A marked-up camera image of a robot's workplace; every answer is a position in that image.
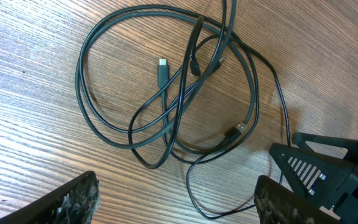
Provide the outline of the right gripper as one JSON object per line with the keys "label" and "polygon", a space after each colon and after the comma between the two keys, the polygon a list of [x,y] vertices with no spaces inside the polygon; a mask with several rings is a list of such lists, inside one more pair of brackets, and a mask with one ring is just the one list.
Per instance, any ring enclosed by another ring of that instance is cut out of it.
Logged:
{"label": "right gripper", "polygon": [[[327,156],[306,142],[341,147],[347,153],[343,159]],[[334,206],[339,222],[358,223],[358,140],[296,132],[293,143],[307,150],[279,143],[269,149],[292,191],[318,208],[331,208],[339,200]]]}

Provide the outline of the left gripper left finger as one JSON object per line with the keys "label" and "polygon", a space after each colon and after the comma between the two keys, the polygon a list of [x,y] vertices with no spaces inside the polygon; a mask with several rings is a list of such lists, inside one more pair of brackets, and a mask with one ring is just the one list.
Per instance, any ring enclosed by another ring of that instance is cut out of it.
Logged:
{"label": "left gripper left finger", "polygon": [[0,218],[0,224],[91,223],[99,207],[99,180],[86,171],[27,206]]}

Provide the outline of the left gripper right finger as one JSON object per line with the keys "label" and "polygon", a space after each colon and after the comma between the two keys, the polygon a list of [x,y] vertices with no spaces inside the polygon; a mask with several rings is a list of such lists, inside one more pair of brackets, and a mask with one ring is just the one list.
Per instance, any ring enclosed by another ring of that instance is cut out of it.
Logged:
{"label": "left gripper right finger", "polygon": [[266,175],[259,176],[254,203],[261,224],[335,224],[339,220],[312,206]]}

